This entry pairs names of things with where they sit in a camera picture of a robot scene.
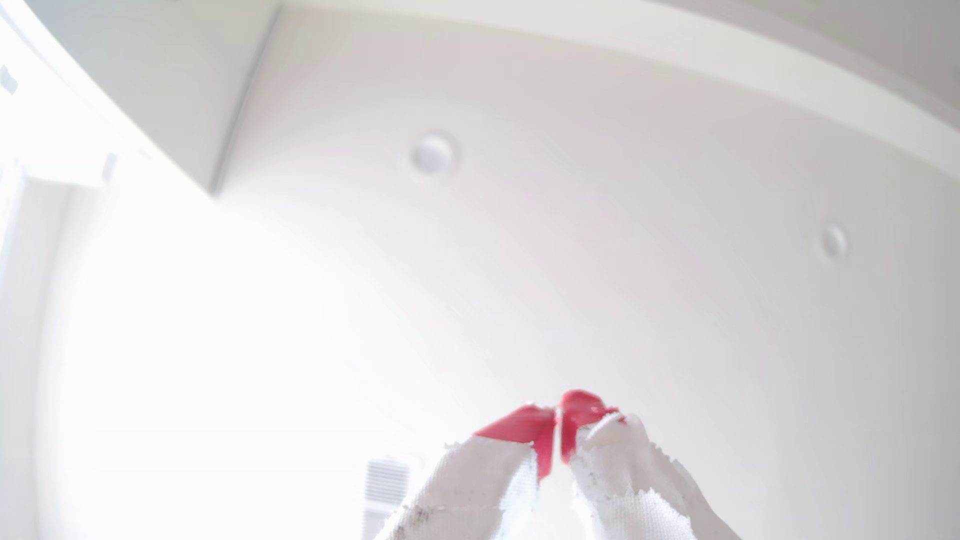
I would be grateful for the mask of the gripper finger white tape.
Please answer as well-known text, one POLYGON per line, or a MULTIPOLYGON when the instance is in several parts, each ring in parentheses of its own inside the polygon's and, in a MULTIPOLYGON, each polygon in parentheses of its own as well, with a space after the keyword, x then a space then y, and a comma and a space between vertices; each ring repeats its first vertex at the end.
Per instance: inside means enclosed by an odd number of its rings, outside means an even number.
POLYGON ((585 390, 558 404, 560 455, 589 539, 738 539, 635 414, 585 390))
POLYGON ((376 539, 522 539, 555 428, 554 408, 524 404, 450 446, 376 539))

